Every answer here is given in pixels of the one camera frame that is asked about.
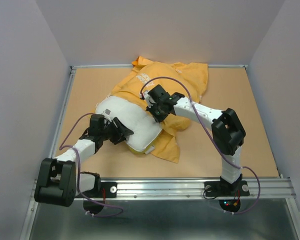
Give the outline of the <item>white pillow yellow edge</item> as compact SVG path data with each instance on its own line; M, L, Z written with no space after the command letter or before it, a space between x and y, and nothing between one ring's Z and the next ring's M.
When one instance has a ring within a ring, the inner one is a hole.
M126 144L135 154L149 154L155 149L155 140L162 127L137 104L117 96L109 96L96 105L95 113L102 114L105 109L111 111L112 120L117 117L127 128L134 132Z

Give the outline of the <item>orange patterned pillowcase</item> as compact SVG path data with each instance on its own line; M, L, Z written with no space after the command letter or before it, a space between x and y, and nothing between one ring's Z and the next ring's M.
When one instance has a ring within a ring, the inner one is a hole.
M152 61L139 56L132 62L131 72L110 91L115 96L138 105L146 111L147 103L140 99L140 92L150 91L161 85L170 95L181 93L200 102L208 85L208 66L205 63L172 64ZM155 149L150 152L157 158L178 163L180 148L177 144L177 132L187 129L191 120L170 114L162 123L162 131L154 141Z

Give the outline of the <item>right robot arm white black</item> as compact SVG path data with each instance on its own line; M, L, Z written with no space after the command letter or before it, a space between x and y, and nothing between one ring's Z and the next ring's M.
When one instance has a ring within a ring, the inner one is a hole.
M220 180L205 186L208 197L232 196L239 191L243 177L241 153L246 132L233 109L209 108L181 93L169 94L161 85L146 90L141 98L146 101L146 110L156 122L161 123L169 115L174 115L197 122L206 131L222 160Z

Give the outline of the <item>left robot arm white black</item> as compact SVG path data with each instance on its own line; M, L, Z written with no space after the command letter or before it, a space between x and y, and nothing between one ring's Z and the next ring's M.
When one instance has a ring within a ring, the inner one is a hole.
M105 141L114 145L129 139L134 132L117 117L88 113L89 126L74 145L64 141L59 156L42 160L34 191L34 199L45 203L69 207L75 197L87 193L90 197L103 196L101 178L97 173L82 172L83 161L95 155Z

